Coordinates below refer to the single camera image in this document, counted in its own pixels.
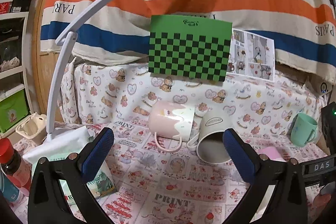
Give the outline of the person's right hand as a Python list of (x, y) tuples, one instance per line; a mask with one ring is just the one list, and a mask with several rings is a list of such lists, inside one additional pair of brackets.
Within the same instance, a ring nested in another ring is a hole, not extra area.
[(335, 196), (334, 194), (318, 194), (313, 201), (313, 207), (315, 208), (315, 214), (320, 215), (330, 200)]

